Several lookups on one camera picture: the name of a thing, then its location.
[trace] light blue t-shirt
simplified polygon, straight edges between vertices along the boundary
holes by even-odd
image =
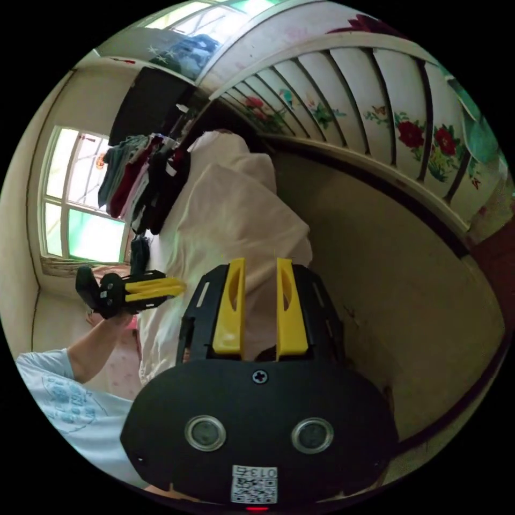
[[[121,481],[148,486],[120,443],[131,401],[76,382],[66,349],[21,354],[16,365],[41,411],[77,452]]]

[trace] robotic claw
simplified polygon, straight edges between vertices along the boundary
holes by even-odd
[[[125,277],[106,274],[99,285],[90,267],[79,267],[75,290],[89,308],[109,319],[120,311],[135,315],[157,307],[183,293],[186,285],[175,277],[166,277],[158,270]]]
[[[126,292],[143,284],[120,280]],[[122,292],[122,283],[109,284],[114,278],[104,277],[108,293],[95,297],[106,314]],[[176,279],[173,287],[168,295],[184,289]],[[125,306],[157,305],[162,293],[126,295]],[[141,390],[121,433],[141,478],[205,502],[256,508],[306,506],[372,486],[399,437],[382,394],[345,366],[343,327],[321,279],[277,260],[274,362],[242,360],[244,301],[244,259],[202,277],[182,318],[180,365]]]

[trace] person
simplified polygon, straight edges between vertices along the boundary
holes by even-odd
[[[83,386],[102,370],[132,318],[121,313],[102,320],[66,349],[21,354],[18,372],[52,425],[90,463],[129,485],[195,501],[149,485],[130,463],[120,433],[132,401]]]

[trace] sticker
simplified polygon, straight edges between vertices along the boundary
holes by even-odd
[[[232,466],[231,502],[277,503],[277,467]]]

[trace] sensor eye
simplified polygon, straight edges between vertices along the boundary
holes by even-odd
[[[198,451],[211,452],[224,445],[226,432],[220,420],[209,415],[201,415],[188,421],[185,437]]]
[[[299,422],[291,433],[291,442],[297,451],[318,454],[331,445],[334,430],[323,418],[307,418]]]

